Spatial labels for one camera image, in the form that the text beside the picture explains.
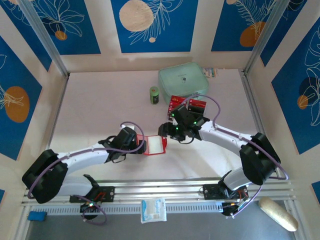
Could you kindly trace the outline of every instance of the green cylinder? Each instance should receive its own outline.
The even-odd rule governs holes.
[[[159,89],[156,86],[150,87],[150,102],[157,104],[159,102]]]

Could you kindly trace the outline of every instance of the orange circle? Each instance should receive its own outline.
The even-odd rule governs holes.
[[[305,96],[305,95],[301,95],[299,98],[298,98],[298,107],[300,109],[306,109],[306,107],[308,107],[308,98]]]
[[[22,87],[12,86],[5,93],[6,94],[4,95],[4,98],[5,100],[9,101],[4,105],[7,116],[16,123],[23,123],[27,119],[30,109],[30,102],[27,92]],[[20,104],[10,101],[11,97],[13,97],[14,100]]]
[[[61,41],[64,41],[67,39],[67,34],[63,31],[60,31],[60,30],[56,31],[54,35],[57,39],[59,39]]]
[[[240,36],[240,44],[243,47],[254,47],[265,24],[264,21],[259,21],[254,25],[248,26]]]

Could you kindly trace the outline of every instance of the light green container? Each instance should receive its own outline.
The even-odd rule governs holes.
[[[167,104],[170,103],[172,95],[179,97],[204,95],[209,87],[202,68],[196,62],[161,69],[158,73],[158,85]]]

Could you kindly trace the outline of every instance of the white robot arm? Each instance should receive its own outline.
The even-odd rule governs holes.
[[[271,175],[276,168],[283,170],[278,155],[264,134],[257,133],[251,136],[214,124],[213,121],[203,116],[196,118],[184,105],[175,108],[171,114],[177,124],[171,122],[162,124],[158,129],[158,135],[169,136],[181,144],[191,144],[194,139],[211,142],[240,157],[242,167],[227,172],[218,184],[203,186],[206,200],[242,198],[240,204],[228,209],[224,208],[224,215],[233,216],[243,207],[249,198],[245,194],[248,184],[261,186],[268,178],[273,178]],[[182,142],[186,140],[186,136],[192,140],[187,143]]]
[[[110,136],[81,150],[58,154],[51,149],[45,150],[23,175],[22,181],[40,204],[55,196],[74,195],[85,196],[95,202],[112,202],[114,188],[99,186],[89,175],[76,177],[70,174],[92,165],[119,163],[126,159],[126,154],[142,154],[146,148],[146,142],[140,140],[138,143],[137,133],[126,126],[117,136]]]

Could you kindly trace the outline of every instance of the label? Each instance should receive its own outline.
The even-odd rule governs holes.
[[[153,96],[153,101],[152,101],[152,103],[153,103],[153,104],[157,104],[158,102],[159,102],[159,95]]]
[[[166,202],[164,198],[141,201],[141,223],[167,221]]]

